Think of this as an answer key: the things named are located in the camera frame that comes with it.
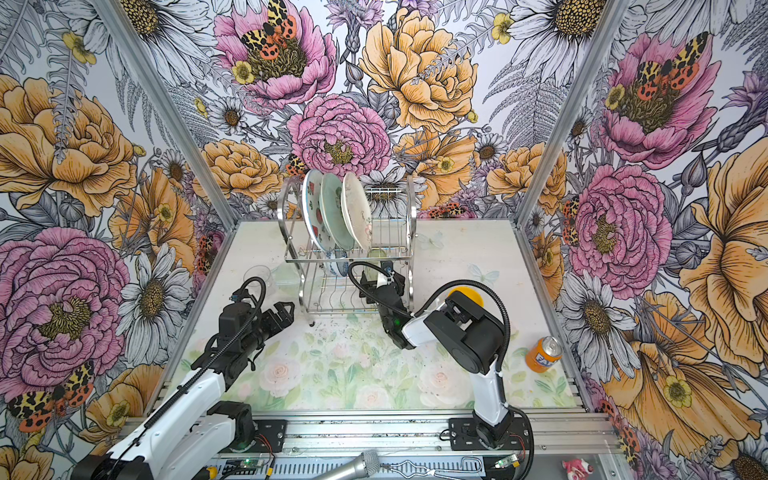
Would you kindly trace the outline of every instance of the white plate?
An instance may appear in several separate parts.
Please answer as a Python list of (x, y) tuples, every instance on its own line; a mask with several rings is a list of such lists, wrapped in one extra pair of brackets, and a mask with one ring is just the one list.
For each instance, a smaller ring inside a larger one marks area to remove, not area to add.
[(323, 182), (323, 172), (310, 170), (304, 177), (301, 186), (301, 213), (304, 216), (306, 229), (310, 232), (312, 242), (323, 252), (333, 251), (336, 242), (323, 221), (320, 211), (320, 184)]
[(344, 175), (344, 195), (341, 197), (341, 211), (347, 230), (355, 237), (355, 241), (364, 252), (371, 250), (373, 241), (373, 226), (371, 223), (371, 206), (366, 198), (366, 191), (355, 174), (348, 172)]

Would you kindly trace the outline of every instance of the pink toy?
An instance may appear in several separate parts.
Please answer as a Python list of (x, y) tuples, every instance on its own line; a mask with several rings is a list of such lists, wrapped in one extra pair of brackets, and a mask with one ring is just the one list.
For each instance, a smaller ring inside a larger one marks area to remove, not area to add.
[(574, 458), (569, 462), (563, 462), (563, 468), (565, 468), (568, 480), (585, 480), (594, 472), (594, 467), (581, 458)]

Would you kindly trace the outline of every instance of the clear butterfly decal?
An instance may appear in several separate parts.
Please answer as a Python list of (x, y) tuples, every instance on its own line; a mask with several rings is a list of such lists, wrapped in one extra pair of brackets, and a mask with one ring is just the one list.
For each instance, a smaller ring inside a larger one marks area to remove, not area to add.
[(475, 278), (475, 280), (479, 281), (480, 283), (484, 283), (487, 286), (493, 286), (496, 280), (498, 280), (498, 270), (483, 273), (482, 270), (480, 270), (480, 267), (474, 263), (469, 264), (469, 272)]
[(440, 250), (445, 246), (445, 244), (442, 242), (442, 232), (435, 232), (435, 236), (431, 238), (423, 233), (419, 233), (416, 235), (416, 239), (424, 248), (434, 248), (435, 250)]

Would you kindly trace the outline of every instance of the dish rack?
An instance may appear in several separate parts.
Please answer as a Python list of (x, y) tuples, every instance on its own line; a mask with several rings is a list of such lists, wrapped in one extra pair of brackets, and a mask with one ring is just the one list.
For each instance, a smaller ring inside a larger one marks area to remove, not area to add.
[[(277, 206), (280, 232), (286, 242), (285, 261), (296, 266), (300, 275), (299, 304), (312, 314), (370, 313), (376, 312), (375, 303), (360, 298), (359, 291), (347, 276), (336, 276), (326, 265), (329, 262), (350, 263), (361, 260), (378, 264), (391, 260), (396, 272), (406, 279), (403, 303), (413, 308), (413, 240), (416, 232), (417, 205), (413, 179), (407, 177), (405, 187), (366, 187), (366, 196), (372, 195), (407, 197), (406, 215), (397, 218), (373, 218), (373, 242), (370, 252), (357, 246), (352, 250), (334, 250), (335, 259), (329, 260), (310, 239), (306, 225), (300, 215), (302, 182), (290, 177), (283, 183)], [(362, 268), (355, 269), (360, 275)]]

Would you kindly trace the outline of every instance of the table surface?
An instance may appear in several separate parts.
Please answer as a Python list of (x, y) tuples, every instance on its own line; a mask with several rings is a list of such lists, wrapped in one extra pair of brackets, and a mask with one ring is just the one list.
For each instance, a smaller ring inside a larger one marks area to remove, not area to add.
[[(507, 400), (523, 408), (577, 405), (562, 364), (547, 372), (525, 365), (528, 347), (549, 335), (528, 271), (509, 222), (432, 220), (417, 226), (414, 300), (421, 306), (443, 283), (459, 278), (482, 281), (502, 298), (512, 323), (504, 361)], [(171, 387), (180, 383), (206, 341), (218, 331), (218, 316), (229, 296), (253, 266), (273, 272), (293, 266), (284, 261), (285, 243), (277, 222), (245, 222), (214, 281)], [(265, 305), (297, 304), (294, 324), (268, 340), (223, 399), (266, 410), (383, 410), (471, 408), (469, 374), (440, 345), (398, 349), (384, 333), (377, 314), (312, 316), (300, 312), (297, 286), (275, 286)], [(484, 293), (485, 307), (498, 315)]]

